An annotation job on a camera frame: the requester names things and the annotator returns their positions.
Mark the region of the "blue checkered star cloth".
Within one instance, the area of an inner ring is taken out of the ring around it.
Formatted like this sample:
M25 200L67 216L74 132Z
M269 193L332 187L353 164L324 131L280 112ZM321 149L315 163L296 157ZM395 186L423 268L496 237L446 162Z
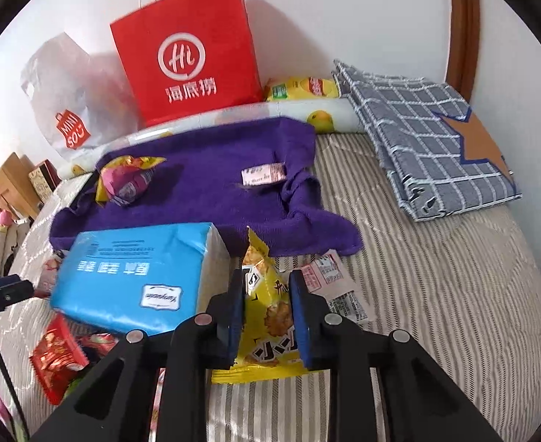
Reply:
M338 89L376 149L398 205L415 221L521 196L498 145L453 87L334 64Z

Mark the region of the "red white torn wrapper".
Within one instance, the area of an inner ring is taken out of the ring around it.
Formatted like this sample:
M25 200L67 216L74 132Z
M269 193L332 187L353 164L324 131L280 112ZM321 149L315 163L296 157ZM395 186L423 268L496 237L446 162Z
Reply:
M79 336L77 341L87 358L92 361L104 358L119 342L108 332L85 334Z

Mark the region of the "red snack packet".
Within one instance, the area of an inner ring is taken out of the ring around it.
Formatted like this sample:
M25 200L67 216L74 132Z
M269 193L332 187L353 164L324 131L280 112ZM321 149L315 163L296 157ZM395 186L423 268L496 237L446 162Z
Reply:
M48 325L29 361L43 393L54 406L62 402L67 387L88 366L88 358L59 313Z

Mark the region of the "red paper shopping bag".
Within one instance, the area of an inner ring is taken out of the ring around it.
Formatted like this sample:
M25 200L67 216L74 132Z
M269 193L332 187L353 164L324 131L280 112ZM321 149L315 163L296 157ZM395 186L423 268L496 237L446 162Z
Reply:
M262 98L245 0L158 0L110 30L148 126Z

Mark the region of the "purple yellow snack bag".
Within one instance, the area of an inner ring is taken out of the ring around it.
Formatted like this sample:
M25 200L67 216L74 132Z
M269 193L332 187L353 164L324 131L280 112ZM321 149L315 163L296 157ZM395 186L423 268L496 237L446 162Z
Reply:
M151 184L154 169L163 164L163 157L117 157L99 170L95 202L104 206L114 203L127 207L134 203Z

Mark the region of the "white Miniso plastic bag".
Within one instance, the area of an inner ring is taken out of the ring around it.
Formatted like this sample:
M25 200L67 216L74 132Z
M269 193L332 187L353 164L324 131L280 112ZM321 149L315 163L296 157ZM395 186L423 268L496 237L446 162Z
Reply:
M118 64L118 57L90 55L61 33L22 69L22 91L36 125L64 160L140 129L140 113Z

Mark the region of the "purple towel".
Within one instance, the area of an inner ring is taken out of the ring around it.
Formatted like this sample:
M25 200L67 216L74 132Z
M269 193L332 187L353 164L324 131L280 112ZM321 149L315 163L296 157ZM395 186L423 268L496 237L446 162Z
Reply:
M105 154L111 160L163 157L138 201L127 207L95 202L89 180L71 205L59 211L50 244L69 249L80 232L179 222L211 222L231 256L243 256L251 229L272 256L305 256L335 249L351 256L363 247L355 224L324 210L319 181L310 172L315 157L313 126L290 118L188 131ZM283 182L245 187L241 171L282 163Z

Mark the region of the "pink snack packet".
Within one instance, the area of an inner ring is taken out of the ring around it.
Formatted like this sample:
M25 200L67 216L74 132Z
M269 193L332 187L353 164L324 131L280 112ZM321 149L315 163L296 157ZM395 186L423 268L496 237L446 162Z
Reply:
M241 171L241 180L245 187L269 186L286 180L286 172L282 163L252 166Z

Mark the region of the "white lemon print pillow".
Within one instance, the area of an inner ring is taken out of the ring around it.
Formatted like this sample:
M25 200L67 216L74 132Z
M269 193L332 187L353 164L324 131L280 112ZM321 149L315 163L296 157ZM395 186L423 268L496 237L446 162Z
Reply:
M151 128L117 138L95 149L84 150L57 168L61 180L92 173L96 163L109 152L149 142L161 137L233 123L286 117L307 122L317 133L362 133L363 127L346 98L282 100L234 106L186 118L168 121Z

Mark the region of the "wooden chair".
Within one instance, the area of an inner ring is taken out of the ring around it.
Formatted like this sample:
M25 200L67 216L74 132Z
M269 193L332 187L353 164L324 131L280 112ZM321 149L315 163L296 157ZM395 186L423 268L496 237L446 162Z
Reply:
M13 218L34 220L42 204L29 180L33 164L26 157L11 153L0 166L0 212L9 211Z

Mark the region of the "yellow lemon tea pack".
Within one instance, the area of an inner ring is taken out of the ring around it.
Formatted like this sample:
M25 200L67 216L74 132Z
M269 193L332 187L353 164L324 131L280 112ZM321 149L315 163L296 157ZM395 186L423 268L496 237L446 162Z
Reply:
M269 80L265 86L265 100L268 102L339 97L340 92L332 79L289 77L283 80Z

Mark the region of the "small pink white sachet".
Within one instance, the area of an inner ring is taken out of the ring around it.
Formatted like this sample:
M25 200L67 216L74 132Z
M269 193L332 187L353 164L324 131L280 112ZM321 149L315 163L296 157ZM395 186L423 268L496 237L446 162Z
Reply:
M301 269L311 293L323 297L332 312L357 324L376 321L376 312L363 297L334 249L307 263Z

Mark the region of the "yellow cracker snack bag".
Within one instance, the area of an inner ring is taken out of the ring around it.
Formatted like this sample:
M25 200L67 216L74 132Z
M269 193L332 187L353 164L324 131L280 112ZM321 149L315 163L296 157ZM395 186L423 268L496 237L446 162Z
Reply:
M289 287L275 268L265 242L251 229L242 259L245 324L230 369L215 369L213 384L241 384L304 375L294 335Z

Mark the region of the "brown wooden door frame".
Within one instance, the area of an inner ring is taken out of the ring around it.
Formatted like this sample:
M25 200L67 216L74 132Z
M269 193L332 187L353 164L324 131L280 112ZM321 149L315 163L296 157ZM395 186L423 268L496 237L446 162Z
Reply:
M470 101L480 43L480 0L451 0L447 84Z

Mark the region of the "patterned box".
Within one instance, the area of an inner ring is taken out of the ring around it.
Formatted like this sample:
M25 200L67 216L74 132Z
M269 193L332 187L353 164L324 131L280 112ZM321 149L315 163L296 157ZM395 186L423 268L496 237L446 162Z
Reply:
M43 204L49 200L57 186L61 183L55 166L49 160L44 160L36 165L29 172L28 177L36 195Z

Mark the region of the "blue tissue pack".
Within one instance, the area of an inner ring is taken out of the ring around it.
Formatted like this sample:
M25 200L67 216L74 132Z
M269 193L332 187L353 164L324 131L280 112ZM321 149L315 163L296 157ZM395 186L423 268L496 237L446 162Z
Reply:
M57 272L50 307L124 334L174 330L226 291L231 256L210 222L82 232Z

